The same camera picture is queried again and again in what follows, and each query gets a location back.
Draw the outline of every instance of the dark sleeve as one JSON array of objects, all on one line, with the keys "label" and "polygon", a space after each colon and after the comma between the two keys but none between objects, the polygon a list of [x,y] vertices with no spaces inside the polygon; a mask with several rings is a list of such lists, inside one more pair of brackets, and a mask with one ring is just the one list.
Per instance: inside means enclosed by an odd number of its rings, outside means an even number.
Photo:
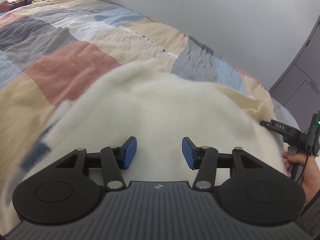
[{"label": "dark sleeve", "polygon": [[320,231],[320,191],[305,206],[297,224],[313,236]]}]

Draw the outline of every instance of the silver screw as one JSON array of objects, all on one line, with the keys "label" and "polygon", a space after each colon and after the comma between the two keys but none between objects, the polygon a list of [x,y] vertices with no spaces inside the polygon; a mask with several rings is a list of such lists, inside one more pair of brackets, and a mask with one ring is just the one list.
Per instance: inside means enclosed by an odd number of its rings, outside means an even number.
[{"label": "silver screw", "polygon": [[119,180],[112,180],[108,182],[107,186],[111,189],[119,189],[123,186],[123,183]]},{"label": "silver screw", "polygon": [[207,189],[211,187],[211,183],[206,180],[201,180],[196,183],[196,187],[199,189]]}]

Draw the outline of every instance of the finger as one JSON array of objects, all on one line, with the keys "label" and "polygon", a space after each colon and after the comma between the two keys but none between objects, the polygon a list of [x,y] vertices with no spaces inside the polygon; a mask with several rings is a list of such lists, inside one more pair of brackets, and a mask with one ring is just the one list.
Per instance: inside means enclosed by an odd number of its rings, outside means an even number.
[{"label": "finger", "polygon": [[288,152],[283,152],[282,157],[286,159],[288,157]]},{"label": "finger", "polygon": [[293,163],[304,164],[306,162],[307,156],[302,153],[297,153],[295,155],[288,155],[287,160]]},{"label": "finger", "polygon": [[284,166],[286,169],[289,169],[290,168],[290,163],[288,161],[285,161],[284,162]]}]

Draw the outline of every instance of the brown nightstand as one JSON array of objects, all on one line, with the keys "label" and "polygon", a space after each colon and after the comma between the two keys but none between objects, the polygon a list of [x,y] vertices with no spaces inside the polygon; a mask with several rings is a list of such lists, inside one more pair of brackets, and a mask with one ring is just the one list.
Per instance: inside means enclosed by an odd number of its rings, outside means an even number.
[{"label": "brown nightstand", "polygon": [[21,0],[19,2],[14,2],[14,3],[3,2],[3,3],[0,3],[0,13],[8,12],[15,8],[25,6],[28,4],[31,4],[29,0]]}]

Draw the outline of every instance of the human hand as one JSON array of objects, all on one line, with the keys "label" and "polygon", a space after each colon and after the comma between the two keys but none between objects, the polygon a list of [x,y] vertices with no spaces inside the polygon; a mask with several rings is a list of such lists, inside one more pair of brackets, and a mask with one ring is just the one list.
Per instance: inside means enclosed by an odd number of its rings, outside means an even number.
[{"label": "human hand", "polygon": [[[282,153],[282,157],[286,159],[284,166],[287,170],[290,168],[289,162],[300,163],[304,165],[307,158],[307,156],[302,153],[288,155],[288,152]],[[301,186],[306,194],[308,204],[320,190],[320,170],[313,156],[309,156],[308,158],[307,165],[303,172],[303,183]]]}]

